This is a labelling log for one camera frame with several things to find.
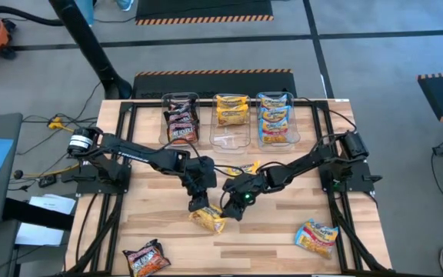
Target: white label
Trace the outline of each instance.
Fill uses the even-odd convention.
[[[90,146],[89,144],[86,144],[84,142],[75,141],[75,140],[70,141],[69,145],[83,147],[84,149],[88,149],[88,147]]]
[[[71,136],[71,140],[72,141],[79,141],[79,142],[84,142],[84,143],[88,143],[89,145],[93,144],[93,141],[87,137],[84,137],[83,135],[72,135]]]

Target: yellow cable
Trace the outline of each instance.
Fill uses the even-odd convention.
[[[79,164],[76,164],[76,165],[70,166],[70,167],[68,167],[68,168],[61,169],[61,170],[56,170],[56,171],[53,171],[53,172],[46,172],[46,173],[44,173],[44,174],[29,173],[29,174],[24,174],[24,176],[26,176],[26,177],[43,177],[43,176],[49,176],[49,175],[54,175],[54,174],[59,174],[59,173],[67,172],[67,171],[70,171],[70,170],[72,170],[72,169],[76,169],[78,166],[79,166]]]

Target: yellow snack bag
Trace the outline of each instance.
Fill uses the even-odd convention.
[[[234,108],[245,105],[247,96],[220,96],[216,95],[216,106],[218,108]]]
[[[245,124],[248,105],[240,105],[234,108],[216,108],[218,113],[218,126]]]
[[[288,120],[268,122],[261,118],[259,123],[259,138],[264,143],[286,142],[288,134]]]
[[[255,161],[253,163],[250,163],[250,164],[247,164],[247,165],[240,165],[240,166],[237,166],[237,167],[239,167],[242,170],[244,170],[245,173],[255,174],[255,171],[258,169],[260,163],[261,163],[260,161]],[[227,173],[230,174],[230,175],[240,175],[241,174],[240,170],[238,170],[238,169],[230,169],[230,168],[228,168]]]
[[[295,244],[330,259],[337,236],[338,227],[326,227],[314,222],[314,219],[309,219],[298,230],[295,236]]]
[[[189,214],[189,220],[205,227],[213,232],[220,234],[225,227],[226,219],[221,217],[222,210],[216,205],[211,204],[209,207],[204,207]]]

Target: black pole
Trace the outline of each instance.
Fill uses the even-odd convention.
[[[88,23],[78,9],[75,0],[49,0],[55,13],[61,19],[69,34],[82,50],[98,78],[102,82],[106,99],[127,99],[132,95],[132,87],[121,78],[111,62],[108,60],[104,49],[98,43]]]

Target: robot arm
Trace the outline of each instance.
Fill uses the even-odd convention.
[[[189,211],[208,206],[207,188],[216,187],[215,163],[206,156],[191,158],[191,153],[177,149],[150,149],[143,145],[128,142],[104,134],[99,128],[79,128],[74,131],[68,146],[68,154],[75,159],[90,162],[98,170],[100,182],[122,182],[128,179],[125,165],[115,159],[108,159],[104,154],[116,154],[150,165],[164,175],[178,176],[182,186],[192,196]]]
[[[353,166],[363,163],[366,159],[368,151],[357,132],[336,135],[334,140],[340,142],[340,156],[335,154],[332,144],[319,143],[307,155],[287,165],[269,166],[259,169],[256,175],[242,173],[228,179],[223,185],[223,190],[230,193],[230,199],[223,208],[222,216],[240,221],[247,206],[254,205],[258,195],[279,192],[289,185],[293,178],[321,165],[330,165],[333,179],[345,182],[352,176]]]

